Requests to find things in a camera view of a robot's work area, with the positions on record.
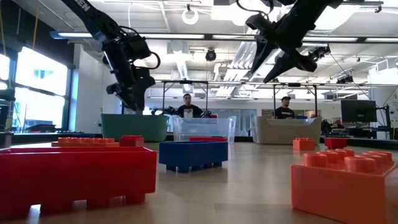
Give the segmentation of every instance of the black t-shirt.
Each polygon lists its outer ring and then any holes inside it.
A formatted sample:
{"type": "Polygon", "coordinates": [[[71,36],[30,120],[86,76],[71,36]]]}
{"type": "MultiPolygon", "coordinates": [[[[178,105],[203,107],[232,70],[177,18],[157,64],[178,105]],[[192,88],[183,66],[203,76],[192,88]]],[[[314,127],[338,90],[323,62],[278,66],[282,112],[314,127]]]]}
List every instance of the black t-shirt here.
{"type": "Polygon", "coordinates": [[[276,119],[294,118],[294,112],[289,108],[280,107],[275,110],[276,119]]]}
{"type": "Polygon", "coordinates": [[[200,118],[202,112],[203,111],[195,105],[182,105],[177,110],[177,114],[182,118],[200,118]]]}

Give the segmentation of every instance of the blue lego brick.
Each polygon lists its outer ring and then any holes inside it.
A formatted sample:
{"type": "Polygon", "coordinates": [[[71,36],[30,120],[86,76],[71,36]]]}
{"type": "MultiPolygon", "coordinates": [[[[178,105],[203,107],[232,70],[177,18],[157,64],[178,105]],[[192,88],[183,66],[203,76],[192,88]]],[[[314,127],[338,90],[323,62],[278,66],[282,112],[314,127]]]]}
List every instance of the blue lego brick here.
{"type": "Polygon", "coordinates": [[[159,163],[178,167],[179,172],[221,166],[228,160],[227,142],[161,142],[159,163]]]}

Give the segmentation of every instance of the beige bin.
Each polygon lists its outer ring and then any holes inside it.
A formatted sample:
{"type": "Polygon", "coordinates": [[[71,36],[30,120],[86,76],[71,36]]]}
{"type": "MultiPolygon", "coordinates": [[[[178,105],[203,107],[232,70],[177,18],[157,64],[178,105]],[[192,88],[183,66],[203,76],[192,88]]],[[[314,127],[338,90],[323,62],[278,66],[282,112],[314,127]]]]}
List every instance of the beige bin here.
{"type": "Polygon", "coordinates": [[[319,144],[322,118],[265,119],[253,122],[253,141],[257,144],[293,144],[295,138],[312,138],[319,144]]]}

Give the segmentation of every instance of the orange lego brick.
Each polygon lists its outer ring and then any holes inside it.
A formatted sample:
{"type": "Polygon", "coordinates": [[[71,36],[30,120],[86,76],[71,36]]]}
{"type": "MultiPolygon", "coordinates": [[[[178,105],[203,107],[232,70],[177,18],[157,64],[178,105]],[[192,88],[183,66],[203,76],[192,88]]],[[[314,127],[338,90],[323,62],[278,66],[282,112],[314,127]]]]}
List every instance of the orange lego brick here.
{"type": "Polygon", "coordinates": [[[113,138],[58,138],[51,142],[51,147],[118,147],[119,143],[113,138]]]}
{"type": "Polygon", "coordinates": [[[144,138],[141,135],[126,135],[119,139],[120,147],[144,147],[144,138]]]}
{"type": "Polygon", "coordinates": [[[315,150],[315,142],[310,138],[296,138],[293,140],[293,149],[315,150]]]}
{"type": "Polygon", "coordinates": [[[392,154],[351,150],[304,154],[291,166],[292,207],[344,223],[398,223],[398,166],[392,154]]]}

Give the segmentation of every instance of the clear plastic bin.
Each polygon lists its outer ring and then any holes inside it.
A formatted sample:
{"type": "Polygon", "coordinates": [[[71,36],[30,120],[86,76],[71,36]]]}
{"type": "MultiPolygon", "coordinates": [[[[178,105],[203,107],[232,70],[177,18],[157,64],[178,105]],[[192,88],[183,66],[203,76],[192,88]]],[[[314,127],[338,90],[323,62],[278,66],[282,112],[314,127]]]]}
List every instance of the clear plastic bin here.
{"type": "Polygon", "coordinates": [[[229,118],[181,118],[173,116],[174,141],[189,141],[190,137],[223,137],[228,144],[235,139],[236,116],[229,118]]]}

